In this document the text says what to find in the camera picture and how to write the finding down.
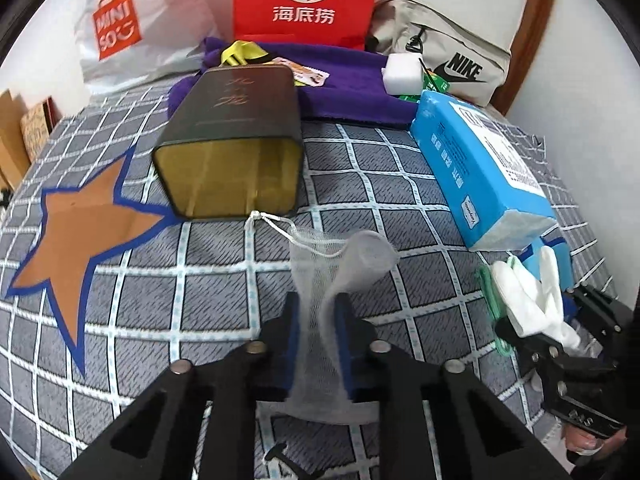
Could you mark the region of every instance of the white sponge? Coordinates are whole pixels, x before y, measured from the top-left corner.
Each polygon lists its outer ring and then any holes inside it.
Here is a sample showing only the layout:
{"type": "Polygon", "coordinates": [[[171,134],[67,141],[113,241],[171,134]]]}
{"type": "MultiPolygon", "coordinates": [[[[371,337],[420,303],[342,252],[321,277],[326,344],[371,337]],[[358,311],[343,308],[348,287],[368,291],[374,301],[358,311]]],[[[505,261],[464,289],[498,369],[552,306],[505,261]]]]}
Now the white sponge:
{"type": "Polygon", "coordinates": [[[403,52],[389,54],[382,81],[389,95],[420,95],[422,93],[423,71],[420,54],[403,52]]]}

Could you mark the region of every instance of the purple towel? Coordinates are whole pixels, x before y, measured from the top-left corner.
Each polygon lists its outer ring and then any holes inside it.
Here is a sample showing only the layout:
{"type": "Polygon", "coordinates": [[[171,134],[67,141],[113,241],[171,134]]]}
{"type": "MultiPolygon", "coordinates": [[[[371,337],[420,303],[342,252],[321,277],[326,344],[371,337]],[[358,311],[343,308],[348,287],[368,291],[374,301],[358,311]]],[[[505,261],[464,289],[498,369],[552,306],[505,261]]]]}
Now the purple towel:
{"type": "MultiPolygon", "coordinates": [[[[178,81],[169,92],[168,115],[209,68],[220,65],[220,53],[229,46],[218,38],[206,38],[200,73],[178,81]]],[[[329,119],[408,129],[418,109],[416,103],[386,94],[380,69],[386,56],[338,46],[261,43],[264,50],[301,65],[328,72],[324,86],[299,86],[300,114],[305,120],[329,119]]]]}

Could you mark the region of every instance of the brown box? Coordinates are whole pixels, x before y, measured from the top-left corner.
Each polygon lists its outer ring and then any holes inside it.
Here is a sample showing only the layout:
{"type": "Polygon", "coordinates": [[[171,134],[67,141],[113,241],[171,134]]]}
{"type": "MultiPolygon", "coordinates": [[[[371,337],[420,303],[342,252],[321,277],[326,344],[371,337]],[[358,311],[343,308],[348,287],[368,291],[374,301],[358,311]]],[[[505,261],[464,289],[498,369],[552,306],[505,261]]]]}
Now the brown box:
{"type": "Polygon", "coordinates": [[[36,160],[56,125],[51,97],[36,104],[20,119],[20,129],[29,160],[36,160]]]}
{"type": "Polygon", "coordinates": [[[22,140],[20,110],[9,91],[0,95],[0,172],[14,191],[31,163],[22,140]]]}

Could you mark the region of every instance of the blue tissue package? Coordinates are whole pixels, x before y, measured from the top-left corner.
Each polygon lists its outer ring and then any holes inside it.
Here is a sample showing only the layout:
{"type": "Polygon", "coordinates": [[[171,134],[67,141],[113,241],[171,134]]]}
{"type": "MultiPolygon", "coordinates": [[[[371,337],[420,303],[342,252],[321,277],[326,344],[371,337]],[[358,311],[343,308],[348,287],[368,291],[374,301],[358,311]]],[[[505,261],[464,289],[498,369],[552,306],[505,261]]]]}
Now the blue tissue package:
{"type": "Polygon", "coordinates": [[[513,126],[428,90],[411,127],[472,251],[522,250],[556,225],[542,188],[501,128],[513,126]]]}

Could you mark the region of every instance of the red paper bag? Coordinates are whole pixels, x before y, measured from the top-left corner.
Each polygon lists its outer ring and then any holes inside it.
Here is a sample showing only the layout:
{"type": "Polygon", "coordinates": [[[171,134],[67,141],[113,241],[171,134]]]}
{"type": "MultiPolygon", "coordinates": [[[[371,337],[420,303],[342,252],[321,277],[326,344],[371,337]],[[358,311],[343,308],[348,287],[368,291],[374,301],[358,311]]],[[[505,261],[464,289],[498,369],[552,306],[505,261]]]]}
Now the red paper bag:
{"type": "Polygon", "coordinates": [[[374,0],[234,0],[236,40],[364,48],[374,0]]]}

